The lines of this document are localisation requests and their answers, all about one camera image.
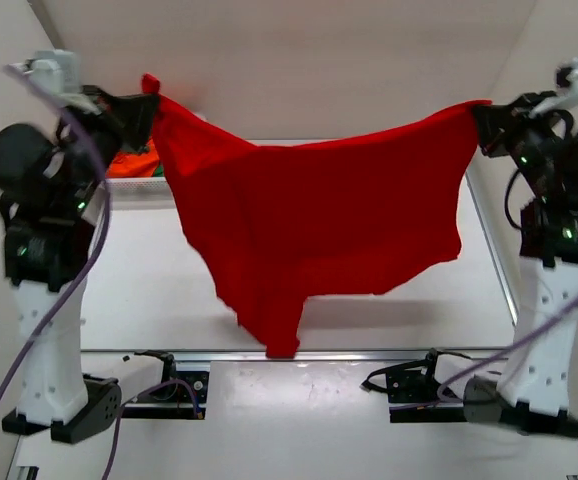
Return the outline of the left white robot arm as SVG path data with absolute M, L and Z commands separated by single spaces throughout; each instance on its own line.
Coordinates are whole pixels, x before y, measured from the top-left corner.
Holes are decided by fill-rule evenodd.
M 117 97 L 92 85 L 84 98 L 64 108 L 53 138 L 28 123 L 0 131 L 4 275 L 26 343 L 21 396 L 2 428 L 64 444 L 103 432 L 119 413 L 118 380 L 82 370 L 81 308 L 101 252 L 94 235 L 109 227 L 104 177 L 118 153 L 147 150 L 159 105 L 155 93 Z

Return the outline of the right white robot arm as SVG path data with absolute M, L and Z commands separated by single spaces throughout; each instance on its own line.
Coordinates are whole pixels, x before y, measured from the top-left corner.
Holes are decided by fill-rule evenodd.
M 472 109 L 481 152 L 508 156 L 533 197 L 520 212 L 521 295 L 498 379 L 480 367 L 460 396 L 467 421 L 578 438 L 569 407 L 578 322 L 578 128 L 551 93 Z

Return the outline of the red t shirt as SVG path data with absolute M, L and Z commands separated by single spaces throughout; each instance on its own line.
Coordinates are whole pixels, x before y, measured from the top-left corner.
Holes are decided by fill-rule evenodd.
M 455 260 L 475 101 L 367 135 L 257 145 L 162 97 L 152 139 L 183 234 L 217 297 L 270 358 L 293 357 L 305 302 L 387 293 Z

